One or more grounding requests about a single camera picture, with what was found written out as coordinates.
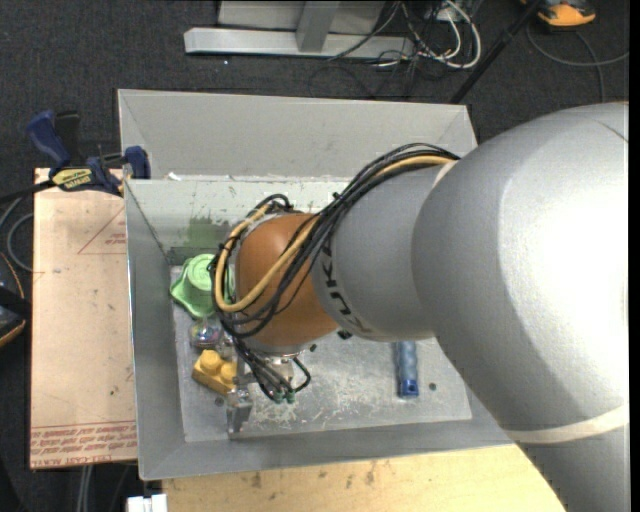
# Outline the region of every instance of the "gray robot arm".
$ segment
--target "gray robot arm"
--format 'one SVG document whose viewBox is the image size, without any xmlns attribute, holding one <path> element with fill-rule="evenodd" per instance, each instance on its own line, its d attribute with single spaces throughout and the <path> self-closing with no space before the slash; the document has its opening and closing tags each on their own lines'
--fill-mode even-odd
<svg viewBox="0 0 640 512">
<path fill-rule="evenodd" d="M 313 269 L 360 337 L 435 335 L 569 510 L 630 510 L 628 106 L 546 116 L 400 175 Z"/>
</svg>

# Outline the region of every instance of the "yellow cable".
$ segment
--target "yellow cable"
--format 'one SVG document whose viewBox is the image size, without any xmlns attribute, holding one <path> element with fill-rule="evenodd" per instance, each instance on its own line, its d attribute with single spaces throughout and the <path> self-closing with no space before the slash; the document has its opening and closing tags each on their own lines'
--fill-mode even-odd
<svg viewBox="0 0 640 512">
<path fill-rule="evenodd" d="M 226 304 L 224 301 L 224 288 L 222 285 L 223 272 L 222 269 L 225 268 L 227 259 L 229 257 L 229 253 L 231 252 L 231 246 L 233 245 L 233 241 L 238 237 L 245 229 L 247 229 L 253 222 L 263 217 L 267 210 L 269 209 L 269 205 L 265 204 L 261 208 L 259 208 L 256 213 L 254 213 L 247 220 L 242 221 L 238 224 L 229 234 L 227 241 L 224 243 L 224 248 L 220 251 L 220 259 L 216 264 L 216 273 L 215 273 L 215 301 L 216 304 L 222 309 L 222 307 Z"/>
<path fill-rule="evenodd" d="M 447 164 L 453 161 L 451 158 L 436 156 L 436 155 L 422 155 L 422 156 L 414 156 L 407 158 L 405 160 L 401 160 L 399 162 L 394 162 L 387 167 L 380 169 L 374 176 L 380 176 L 390 171 L 394 171 L 401 167 L 406 167 L 407 165 L 417 165 L 417 164 L 429 164 L 429 165 L 440 165 Z M 252 217 L 247 219 L 238 225 L 229 235 L 227 241 L 224 244 L 224 249 L 220 255 L 220 260 L 216 266 L 216 274 L 215 274 L 215 300 L 218 308 L 226 313 L 237 313 L 238 311 L 242 311 L 247 306 L 251 305 L 254 300 L 256 300 L 260 294 L 265 290 L 265 288 L 269 285 L 273 277 L 276 273 L 291 259 L 294 253 L 300 248 L 300 246 L 305 242 L 309 233 L 311 232 L 311 228 L 315 224 L 317 218 L 311 220 L 309 225 L 298 235 L 296 240 L 289 246 L 289 248 L 282 253 L 282 255 L 278 258 L 278 260 L 273 264 L 273 266 L 267 271 L 267 273 L 260 279 L 260 281 L 251 289 L 251 291 L 242 298 L 239 302 L 234 304 L 228 304 L 224 300 L 224 290 L 223 290 L 223 279 L 222 279 L 222 269 L 225 267 L 225 263 L 228 258 L 228 254 L 231 251 L 231 242 L 242 233 L 254 220 L 259 219 L 264 215 L 267 206 L 263 206 L 258 212 L 256 212 Z"/>
</svg>

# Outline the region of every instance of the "blue object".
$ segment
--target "blue object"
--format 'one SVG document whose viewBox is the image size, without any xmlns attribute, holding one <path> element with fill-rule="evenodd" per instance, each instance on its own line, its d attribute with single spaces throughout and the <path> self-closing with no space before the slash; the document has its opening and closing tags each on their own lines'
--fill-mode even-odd
<svg viewBox="0 0 640 512">
<path fill-rule="evenodd" d="M 107 164 L 101 158 L 88 158 L 86 167 L 69 167 L 71 156 L 62 138 L 56 133 L 54 119 L 53 111 L 45 110 L 31 119 L 27 125 L 27 134 L 35 146 L 55 161 L 55 165 L 49 170 L 49 180 L 67 192 L 95 190 L 119 196 L 122 181 L 109 172 Z M 140 146 L 127 148 L 118 162 L 131 166 L 133 178 L 151 178 L 151 166 L 147 154 Z M 64 174 L 59 176 L 60 179 L 54 180 L 55 176 L 61 172 Z"/>
<path fill-rule="evenodd" d="M 420 395 L 418 387 L 418 353 L 414 341 L 396 343 L 398 394 L 403 398 Z"/>
<path fill-rule="evenodd" d="M 55 161 L 55 167 L 69 165 L 71 155 L 64 147 L 62 139 L 54 127 L 54 113 L 45 110 L 35 116 L 27 125 L 27 134 L 35 146 Z"/>
<path fill-rule="evenodd" d="M 124 157 L 131 166 L 135 179 L 148 180 L 151 178 L 151 165 L 144 149 L 140 146 L 131 146 L 125 149 Z"/>
</svg>

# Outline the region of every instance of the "cardboard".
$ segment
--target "cardboard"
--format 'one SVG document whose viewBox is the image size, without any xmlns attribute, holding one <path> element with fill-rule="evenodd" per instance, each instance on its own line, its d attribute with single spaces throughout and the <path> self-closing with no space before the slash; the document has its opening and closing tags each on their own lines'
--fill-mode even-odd
<svg viewBox="0 0 640 512">
<path fill-rule="evenodd" d="M 36 194 L 33 265 L 30 467 L 135 460 L 122 198 Z"/>
</svg>

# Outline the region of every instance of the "blue clamp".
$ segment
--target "blue clamp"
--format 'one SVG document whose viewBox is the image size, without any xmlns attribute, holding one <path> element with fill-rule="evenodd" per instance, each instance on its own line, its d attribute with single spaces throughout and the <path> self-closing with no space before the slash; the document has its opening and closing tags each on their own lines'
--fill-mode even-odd
<svg viewBox="0 0 640 512">
<path fill-rule="evenodd" d="M 55 165 L 49 170 L 51 186 L 67 192 L 95 190 L 107 194 L 121 195 L 122 180 L 109 172 L 102 158 L 90 157 L 86 166 L 69 166 L 70 153 L 55 129 L 55 115 L 46 110 L 36 115 L 27 125 L 27 134 L 35 146 L 53 158 Z M 117 156 L 110 163 L 128 165 L 130 176 L 136 179 L 151 178 L 151 166 L 146 152 L 140 146 L 131 146 L 124 156 Z"/>
<path fill-rule="evenodd" d="M 60 168 L 69 165 L 71 155 L 56 133 L 54 119 L 55 114 L 52 110 L 40 112 L 29 121 L 27 135 L 40 151 L 53 158 L 55 167 Z"/>
<path fill-rule="evenodd" d="M 133 178 L 151 179 L 151 165 L 147 153 L 140 146 L 131 146 L 124 150 L 124 159 L 131 166 Z"/>
</svg>

